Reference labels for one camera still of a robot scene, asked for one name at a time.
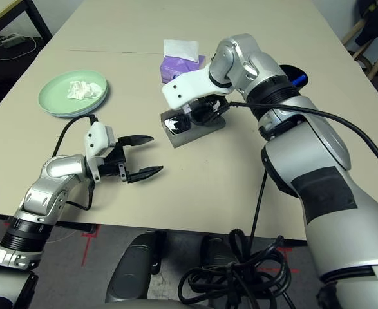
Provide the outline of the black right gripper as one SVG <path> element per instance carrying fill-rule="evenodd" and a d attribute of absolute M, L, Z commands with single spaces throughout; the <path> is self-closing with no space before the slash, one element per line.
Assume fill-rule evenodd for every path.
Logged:
<path fill-rule="evenodd" d="M 229 109 L 229 103 L 224 96 L 209 95 L 194 100 L 189 107 L 190 121 L 197 126 L 206 126 L 221 117 Z"/>

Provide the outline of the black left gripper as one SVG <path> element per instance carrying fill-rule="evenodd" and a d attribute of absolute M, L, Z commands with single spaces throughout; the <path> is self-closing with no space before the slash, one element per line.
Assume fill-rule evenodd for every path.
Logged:
<path fill-rule="evenodd" d="M 148 179 L 156 173 L 159 173 L 163 169 L 162 166 L 146 167 L 126 176 L 126 157 L 123 147 L 143 145 L 153 140 L 154 138 L 148 135 L 129 135 L 119 137 L 111 152 L 103 158 L 103 164 L 100 165 L 100 176 L 118 176 L 123 182 L 127 181 L 127 183 L 135 183 Z"/>

